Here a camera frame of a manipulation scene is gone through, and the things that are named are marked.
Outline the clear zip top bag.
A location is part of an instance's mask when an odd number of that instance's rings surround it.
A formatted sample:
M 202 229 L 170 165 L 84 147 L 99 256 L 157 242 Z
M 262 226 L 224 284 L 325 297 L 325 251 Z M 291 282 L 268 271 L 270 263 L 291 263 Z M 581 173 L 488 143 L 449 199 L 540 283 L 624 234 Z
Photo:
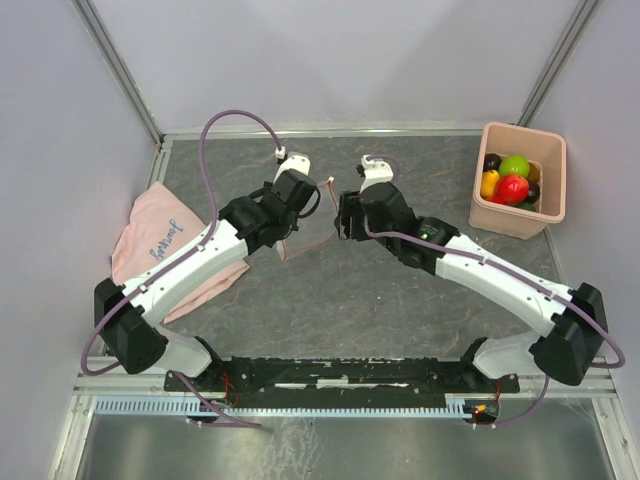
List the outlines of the clear zip top bag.
M 326 244 L 335 234 L 334 221 L 338 214 L 338 198 L 334 191 L 335 178 L 330 176 L 319 185 L 320 201 L 307 218 L 298 220 L 298 230 L 276 243 L 282 261 Z

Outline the red apple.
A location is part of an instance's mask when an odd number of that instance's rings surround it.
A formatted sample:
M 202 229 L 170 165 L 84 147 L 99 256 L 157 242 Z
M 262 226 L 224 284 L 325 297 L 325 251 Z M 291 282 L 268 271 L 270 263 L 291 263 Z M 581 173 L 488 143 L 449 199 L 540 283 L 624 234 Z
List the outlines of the red apple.
M 526 178 L 519 175 L 502 177 L 497 184 L 496 195 L 502 197 L 506 204 L 523 202 L 529 188 Z

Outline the green apple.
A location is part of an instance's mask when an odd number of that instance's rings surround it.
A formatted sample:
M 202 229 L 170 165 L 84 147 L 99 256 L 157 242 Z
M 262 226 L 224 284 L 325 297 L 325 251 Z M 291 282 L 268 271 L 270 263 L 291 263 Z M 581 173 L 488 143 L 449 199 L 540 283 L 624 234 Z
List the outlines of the green apple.
M 498 171 L 501 177 L 519 175 L 526 178 L 530 173 L 529 161 L 523 155 L 509 155 L 502 159 Z

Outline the pink plastic bin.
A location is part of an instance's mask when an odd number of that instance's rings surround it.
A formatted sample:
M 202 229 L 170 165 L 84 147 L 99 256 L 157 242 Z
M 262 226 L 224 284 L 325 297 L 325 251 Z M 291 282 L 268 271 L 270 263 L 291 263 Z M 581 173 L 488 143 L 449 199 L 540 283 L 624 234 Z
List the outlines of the pink plastic bin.
M 492 122 L 484 127 L 468 223 L 530 239 L 565 216 L 567 146 L 554 133 Z

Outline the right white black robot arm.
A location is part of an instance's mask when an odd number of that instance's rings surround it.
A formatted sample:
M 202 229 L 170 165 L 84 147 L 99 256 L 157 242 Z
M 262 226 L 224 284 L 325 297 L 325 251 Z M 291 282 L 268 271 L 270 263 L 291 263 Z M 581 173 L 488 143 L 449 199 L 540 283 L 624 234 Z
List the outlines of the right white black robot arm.
M 523 334 L 472 344 L 458 368 L 467 389 L 481 391 L 530 369 L 577 386 L 594 367 L 608 332 L 596 287 L 571 288 L 500 259 L 445 221 L 416 215 L 390 182 L 342 193 L 335 225 L 341 237 L 375 240 L 403 265 L 469 288 L 528 326 Z

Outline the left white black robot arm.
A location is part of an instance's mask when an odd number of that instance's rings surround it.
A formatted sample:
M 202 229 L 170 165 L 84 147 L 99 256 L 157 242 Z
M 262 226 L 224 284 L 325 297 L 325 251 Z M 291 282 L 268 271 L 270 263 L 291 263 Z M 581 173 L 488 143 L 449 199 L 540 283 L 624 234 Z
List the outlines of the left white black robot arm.
M 102 281 L 94 293 L 104 316 L 95 328 L 118 365 L 132 375 L 157 366 L 187 376 L 198 389 L 215 387 L 221 366 L 211 349 L 194 337 L 163 329 L 163 319 L 213 275 L 295 231 L 317 192 L 310 177 L 288 169 L 259 193 L 232 200 L 218 214 L 215 227 L 161 264 L 121 286 Z

